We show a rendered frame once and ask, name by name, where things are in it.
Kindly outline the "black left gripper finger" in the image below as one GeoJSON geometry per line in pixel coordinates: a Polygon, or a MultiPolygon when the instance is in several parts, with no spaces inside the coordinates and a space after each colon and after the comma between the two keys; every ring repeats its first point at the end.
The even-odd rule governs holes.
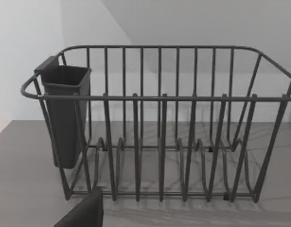
{"type": "Polygon", "coordinates": [[[73,209],[53,227],[103,227],[103,193],[93,188],[73,209]]]}

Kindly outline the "dark grey cutlery holder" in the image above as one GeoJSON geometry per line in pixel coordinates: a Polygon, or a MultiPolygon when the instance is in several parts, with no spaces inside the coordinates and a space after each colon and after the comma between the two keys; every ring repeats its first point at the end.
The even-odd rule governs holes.
{"type": "MultiPolygon", "coordinates": [[[[89,95],[91,69],[60,65],[55,56],[48,57],[35,72],[41,75],[44,92],[53,96],[89,95]]],[[[73,100],[53,99],[49,117],[55,123],[61,167],[73,169],[80,153],[76,109],[73,100]]]]}

